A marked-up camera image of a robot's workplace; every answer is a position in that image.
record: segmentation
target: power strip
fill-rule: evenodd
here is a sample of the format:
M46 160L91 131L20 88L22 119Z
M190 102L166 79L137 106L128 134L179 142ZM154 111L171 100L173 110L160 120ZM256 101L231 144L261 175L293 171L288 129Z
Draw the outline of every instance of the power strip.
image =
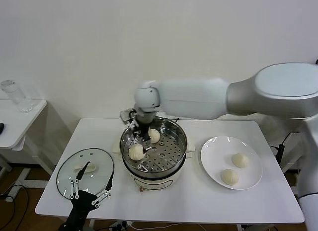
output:
M126 222L126 224L127 224L126 227L127 227L127 228L128 228L130 225L133 224L132 221L118 220L118 221L116 221L115 223L113 223L113 224L110 226L111 228L109 228L108 230L114 231L114 229L113 229L112 227L116 228L116 231L125 230L125 228L123 227L123 222Z

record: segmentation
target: glass lid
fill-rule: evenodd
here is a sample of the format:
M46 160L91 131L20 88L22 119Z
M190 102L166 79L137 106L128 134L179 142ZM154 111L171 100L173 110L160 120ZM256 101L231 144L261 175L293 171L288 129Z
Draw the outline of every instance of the glass lid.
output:
M70 199L71 180L76 179L76 175L88 161L90 163L79 181L79 190L97 195L105 189L114 171L113 159L108 152L102 149L89 148L75 153L61 166L56 185L63 197Z

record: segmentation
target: white table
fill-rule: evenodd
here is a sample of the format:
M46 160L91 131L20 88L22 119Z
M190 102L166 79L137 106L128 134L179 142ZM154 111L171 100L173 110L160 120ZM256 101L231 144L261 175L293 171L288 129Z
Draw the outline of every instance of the white table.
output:
M35 99L32 100L32 104L33 107L30 112L21 113L17 111L15 105L9 99L0 100L0 123L4 123L4 130L0 135L0 149L14 149L19 151L23 148L25 142L32 152L30 154L32 158L36 160L49 174L52 174L54 170L53 164L43 153L38 151L37 146L26 135L27 130L42 112L47 102L44 99ZM11 171L12 169L11 166L9 166L1 158L0 165L3 167L1 174L3 174L5 170ZM24 169L16 184L22 184L28 188L44 188L47 184L45 181L25 180L29 172L30 169ZM15 198L20 188L21 187L13 187L9 195Z
M303 213L260 128L252 121L179 120L196 152L185 162L179 180L161 191L141 193L123 162L115 159L111 198L89 213L91 219L178 223L280 224L302 223ZM72 208L56 187L61 165L85 148L113 151L125 126L119 119L81 119L46 186L35 212L67 217ZM214 136L232 136L248 143L260 156L263 177L258 185L236 191L214 182L199 161L203 144Z

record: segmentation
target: wooden floor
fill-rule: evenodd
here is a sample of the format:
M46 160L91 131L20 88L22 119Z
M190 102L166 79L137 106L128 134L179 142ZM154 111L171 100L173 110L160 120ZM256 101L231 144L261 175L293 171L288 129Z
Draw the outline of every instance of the wooden floor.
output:
M19 176L23 168L15 167L12 172L7 173L0 181L0 193L3 193ZM33 168L28 176L28 179L34 180L49 180L50 176L41 168ZM46 217L37 215L34 210L38 200L42 195L43 189L28 189L29 194L29 206L25 217L18 231L57 231L59 226L63 223L62 220L55 217ZM13 203L5 202L4 199L0 199L0 230L1 231L15 231L18 223L20 222L25 207L26 207L26 193L23 189L20 190L15 200L16 210L12 221L8 226L1 230L2 226L7 223L13 212ZM102 227L108 227L113 221L96 221L95 229ZM164 227L169 224L164 223L134 223L134 227L150 228L150 227ZM207 231L236 231L234 225L202 225ZM299 225L277 225L278 231L306 231L304 224ZM162 231L203 231L201 227L196 224L182 224L172 226Z

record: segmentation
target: glass cup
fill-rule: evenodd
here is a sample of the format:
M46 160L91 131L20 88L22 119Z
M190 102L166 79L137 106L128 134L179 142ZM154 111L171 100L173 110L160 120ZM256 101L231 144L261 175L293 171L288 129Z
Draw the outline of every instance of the glass cup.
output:
M2 91L6 92L9 99L11 99L20 112L27 113L32 110L31 101L26 98L25 94L14 80L2 81L0 86Z

